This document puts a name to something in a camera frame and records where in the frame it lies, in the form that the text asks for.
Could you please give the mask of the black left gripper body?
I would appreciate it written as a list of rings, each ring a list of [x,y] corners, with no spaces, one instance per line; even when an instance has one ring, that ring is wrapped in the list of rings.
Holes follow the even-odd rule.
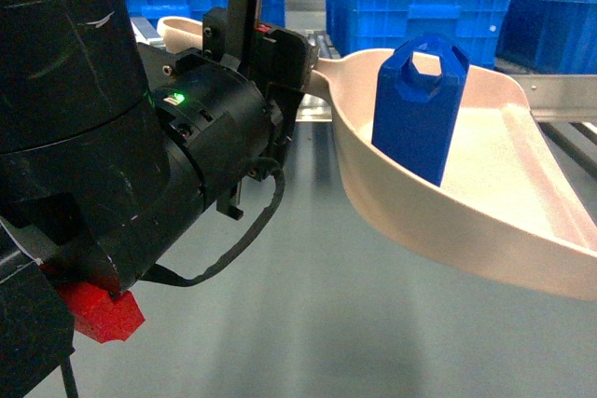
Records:
[[[235,220],[245,176],[266,177],[258,157],[284,164],[312,70],[312,45],[299,33],[259,22],[239,63],[225,51],[228,12],[202,21],[158,21],[163,49],[141,47],[152,98],[165,134],[200,182],[204,205]]]

